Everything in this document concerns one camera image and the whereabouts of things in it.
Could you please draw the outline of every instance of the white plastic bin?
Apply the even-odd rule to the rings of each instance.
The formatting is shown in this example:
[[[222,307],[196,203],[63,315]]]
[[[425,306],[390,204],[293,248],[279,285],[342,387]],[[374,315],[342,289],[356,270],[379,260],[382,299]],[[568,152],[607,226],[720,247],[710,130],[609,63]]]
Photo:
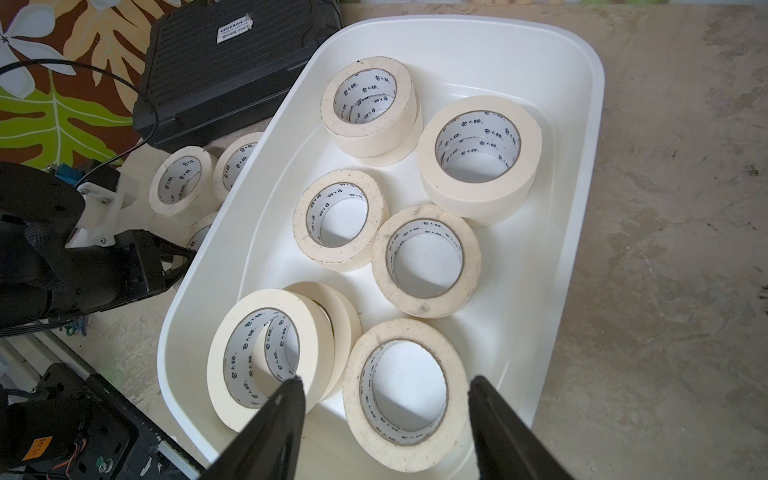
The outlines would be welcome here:
[[[486,376],[532,424],[574,264],[603,103],[604,72],[594,50],[560,28],[472,16],[381,18],[344,28],[315,53],[253,152],[216,218],[163,325],[157,371],[163,397],[192,441],[214,460],[235,438],[206,387],[210,342],[239,298],[266,287],[315,280],[338,289],[363,331],[403,316],[373,281],[370,266],[324,270],[301,254],[291,232],[299,195],[344,167],[370,173],[395,213],[428,201],[412,154],[381,169],[358,164],[331,141],[320,97],[342,67],[385,55],[404,63],[425,123],[450,101],[477,94],[511,98],[540,123],[544,150],[523,207],[475,229],[483,255],[478,289],[455,315],[427,323],[458,350],[470,378]],[[471,439],[421,478],[477,478]],[[369,457],[343,416],[341,395],[306,417],[297,478],[393,478]]]

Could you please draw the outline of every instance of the case label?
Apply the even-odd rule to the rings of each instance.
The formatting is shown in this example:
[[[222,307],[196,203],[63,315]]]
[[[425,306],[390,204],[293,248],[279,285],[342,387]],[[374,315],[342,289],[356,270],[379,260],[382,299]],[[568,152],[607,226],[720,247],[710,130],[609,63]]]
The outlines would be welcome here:
[[[230,22],[223,27],[219,27],[219,33],[216,36],[216,43],[221,43],[224,40],[229,40],[232,37],[237,37],[239,34],[249,31],[253,27],[253,19],[250,15],[245,14],[244,17],[240,17],[234,22]]]
[[[45,449],[51,444],[51,440],[53,440],[52,436],[43,437],[42,439],[35,439],[32,442],[32,446],[29,447],[29,452],[27,452],[27,455],[24,455],[24,458],[22,458],[22,462],[38,458],[43,453],[45,453]]]

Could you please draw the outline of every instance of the wires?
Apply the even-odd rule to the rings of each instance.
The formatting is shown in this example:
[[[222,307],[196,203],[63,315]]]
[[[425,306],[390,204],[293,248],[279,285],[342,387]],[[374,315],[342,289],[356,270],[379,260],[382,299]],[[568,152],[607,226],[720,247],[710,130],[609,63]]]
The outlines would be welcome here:
[[[42,323],[38,320],[31,325],[10,326],[4,329],[0,329],[0,338],[6,336],[27,335],[29,333],[44,332],[45,330],[53,330],[63,326],[68,326],[74,322],[77,322],[81,316],[70,316],[66,319],[57,317],[56,319],[49,319],[48,323]]]
[[[55,478],[71,478],[69,476],[69,468],[72,467],[72,462],[80,456],[80,454],[85,450],[85,446],[87,445],[88,441],[86,439],[83,439],[82,444],[78,444],[77,442],[74,444],[74,452],[72,452],[72,456],[67,460],[66,462],[62,462],[58,465],[56,465],[54,468],[51,468],[51,470],[45,474],[45,477],[47,480],[51,480],[51,475],[57,475]],[[61,468],[64,465],[67,466],[67,469],[65,470],[65,474],[57,474],[54,473],[54,470],[57,468]]]
[[[113,78],[114,80],[119,81],[120,83],[124,84],[125,86],[129,87],[131,90],[135,91],[141,98],[144,99],[144,101],[149,104],[149,107],[152,109],[152,113],[154,114],[154,123],[152,124],[152,129],[149,132],[149,135],[147,135],[146,138],[142,139],[139,143],[135,144],[133,147],[127,149],[123,153],[117,155],[116,157],[112,157],[111,159],[103,162],[100,165],[97,165],[91,171],[83,175],[83,177],[78,180],[78,182],[74,185],[75,188],[79,187],[83,183],[85,183],[85,179],[88,178],[89,175],[93,174],[96,170],[99,168],[104,168],[107,165],[120,160],[122,157],[127,156],[130,152],[136,150],[140,146],[147,143],[147,141],[152,138],[152,135],[154,135],[154,132],[157,130],[158,125],[160,124],[160,115],[157,113],[157,107],[154,106],[154,103],[152,103],[152,100],[149,99],[147,94],[145,94],[140,89],[136,88],[132,83],[130,83],[128,80],[125,80],[122,77],[118,77],[111,71],[106,71],[103,68],[95,67],[93,65],[89,65],[87,63],[81,63],[79,61],[72,61],[72,60],[64,60],[60,58],[36,58],[35,60],[24,60],[24,61],[17,61],[15,63],[11,63],[9,65],[6,65],[5,67],[0,67],[0,75],[3,75],[5,73],[10,72],[11,70],[15,70],[16,68],[21,67],[27,67],[29,65],[43,65],[43,64],[54,64],[54,65],[70,65],[72,67],[79,67],[79,68],[86,68],[88,70],[97,71],[103,75],[107,75],[110,78]]]
[[[86,331],[86,326],[88,324],[88,315],[83,315],[78,317],[77,320],[75,320],[73,323],[70,323],[67,325],[67,336],[73,336],[77,335],[78,332],[82,333],[83,336],[86,336],[88,332]]]
[[[21,396],[26,399],[30,399],[34,395],[34,393],[27,392],[26,390],[19,390],[19,389],[4,389],[4,390],[5,390],[5,393],[9,395]]]

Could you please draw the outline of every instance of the leaf pattern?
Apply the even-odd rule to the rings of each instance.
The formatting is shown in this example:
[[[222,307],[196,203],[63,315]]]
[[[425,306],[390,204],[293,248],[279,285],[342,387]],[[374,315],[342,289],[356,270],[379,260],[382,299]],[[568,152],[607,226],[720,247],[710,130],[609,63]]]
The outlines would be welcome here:
[[[166,1],[176,5],[175,1]],[[72,10],[80,2],[88,2],[88,7],[75,21],[72,35],[64,43],[64,57],[76,60],[88,53],[94,41],[97,41],[91,58],[92,65],[109,69],[125,79],[131,78],[127,65],[139,74],[143,73],[144,59],[125,48],[115,32],[138,51],[145,53],[149,48],[151,24],[144,12],[159,18],[163,15],[163,9],[155,0],[31,0],[30,3],[50,5],[58,17]],[[93,72],[93,79],[94,83],[99,85],[101,74]],[[115,81],[114,85],[123,105],[132,111],[136,92],[119,81]]]
[[[103,105],[60,95],[49,73],[51,91],[35,90],[27,98],[16,98],[0,88],[0,111],[19,116],[0,121],[0,148],[26,148],[42,145],[42,152],[25,164],[44,168],[49,164],[72,165],[73,152],[106,161],[115,155],[98,137],[89,134],[72,119],[95,127],[125,127],[130,117],[111,113]]]

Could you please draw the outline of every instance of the masking tape roll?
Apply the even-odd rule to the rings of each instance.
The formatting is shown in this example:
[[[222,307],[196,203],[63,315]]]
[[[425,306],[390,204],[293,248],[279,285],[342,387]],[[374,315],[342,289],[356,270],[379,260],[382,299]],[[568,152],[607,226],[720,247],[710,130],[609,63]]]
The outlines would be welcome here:
[[[357,235],[340,247],[323,242],[325,216],[342,200],[366,203],[366,222]],[[293,238],[305,255],[336,272],[349,272],[371,261],[371,246],[376,231],[389,218],[389,208],[373,178],[352,169],[334,170],[310,185],[299,198],[293,212]]]
[[[373,391],[382,354],[396,343],[413,342],[429,352],[445,380],[445,408],[430,425],[406,431],[379,410]],[[344,375],[344,412],[359,444],[384,466],[420,472],[443,460],[459,443],[468,420],[469,384],[461,358],[436,329],[413,319],[395,319],[374,326],[360,337]]]
[[[333,361],[333,372],[328,383],[328,388],[321,400],[334,396],[341,391],[343,373],[349,352],[360,338],[360,318],[355,307],[339,291],[317,282],[299,282],[287,286],[285,290],[315,301],[328,315],[333,331],[333,345],[336,358]]]
[[[416,156],[430,200],[482,227],[504,220],[525,201],[541,158],[541,128],[506,98],[463,98],[427,124]],[[479,162],[491,169],[468,174],[466,168]]]
[[[413,124],[411,133],[408,137],[397,147],[388,151],[385,154],[381,154],[378,157],[357,158],[357,161],[363,165],[369,167],[386,167],[387,165],[396,164],[403,158],[408,157],[411,152],[419,144],[419,137],[424,129],[424,115],[422,113],[422,102],[419,98],[416,98],[416,122]]]
[[[184,236],[181,237],[179,244],[184,248],[197,252],[200,249],[203,240],[205,240],[205,236],[208,235],[208,231],[210,230],[210,226],[214,223],[216,214],[218,214],[218,212],[213,212],[212,214],[199,219],[197,222],[192,223],[192,226],[184,232]],[[171,268],[178,268],[182,265],[182,261],[181,257],[175,257],[171,264]],[[174,283],[174,290],[179,290],[180,284],[181,280]]]
[[[416,111],[408,68],[387,57],[344,67],[320,102],[320,119],[339,148],[353,157],[376,157],[398,147],[413,129]]]
[[[444,238],[461,258],[461,272],[456,281],[435,296],[412,295],[396,278],[395,259],[400,247],[418,235]],[[461,217],[436,205],[415,205],[392,215],[379,229],[373,242],[371,267],[373,279],[392,305],[409,315],[439,318],[461,309],[475,292],[480,278],[480,246],[475,233]]]
[[[296,330],[300,348],[295,369],[285,347],[291,327]],[[259,344],[256,339],[265,328],[266,341]],[[239,432],[266,403],[269,396],[253,374],[253,357],[261,353],[278,380],[301,377],[308,412],[328,387],[333,348],[330,321],[312,300],[279,289],[245,296],[224,317],[208,353],[208,392],[216,414]]]
[[[214,193],[214,163],[216,157],[200,147],[175,151],[152,178],[152,210],[187,224],[216,211],[221,202]]]
[[[255,132],[235,140],[219,157],[214,170],[214,191],[216,197],[223,203],[230,194],[235,180],[243,171],[251,152],[261,140],[263,132]]]

